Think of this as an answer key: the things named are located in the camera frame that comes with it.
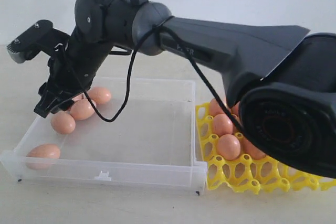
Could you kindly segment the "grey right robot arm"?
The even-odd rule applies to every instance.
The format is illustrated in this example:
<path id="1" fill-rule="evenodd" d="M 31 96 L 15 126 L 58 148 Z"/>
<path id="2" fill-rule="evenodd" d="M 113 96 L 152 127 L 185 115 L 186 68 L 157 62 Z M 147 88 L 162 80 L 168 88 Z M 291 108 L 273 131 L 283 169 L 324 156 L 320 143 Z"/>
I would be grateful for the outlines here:
<path id="1" fill-rule="evenodd" d="M 76 0 L 70 36 L 47 42 L 49 78 L 34 111 L 46 117 L 90 88 L 115 46 L 182 56 L 221 74 L 224 111 L 267 155 L 335 178 L 335 34 L 300 26 L 248 26 L 174 17 L 149 0 Z"/>

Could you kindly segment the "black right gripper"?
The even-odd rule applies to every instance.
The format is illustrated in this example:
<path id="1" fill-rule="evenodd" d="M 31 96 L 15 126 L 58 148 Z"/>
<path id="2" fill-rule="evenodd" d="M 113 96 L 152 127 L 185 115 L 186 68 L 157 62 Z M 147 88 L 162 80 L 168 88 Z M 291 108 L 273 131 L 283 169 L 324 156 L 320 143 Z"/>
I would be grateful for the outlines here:
<path id="1" fill-rule="evenodd" d="M 75 28 L 55 47 L 48 61 L 49 78 L 38 94 L 34 112 L 46 118 L 67 111 L 73 98 L 88 90 L 114 46 L 132 50 L 138 43 L 135 18 L 147 0 L 76 0 Z"/>

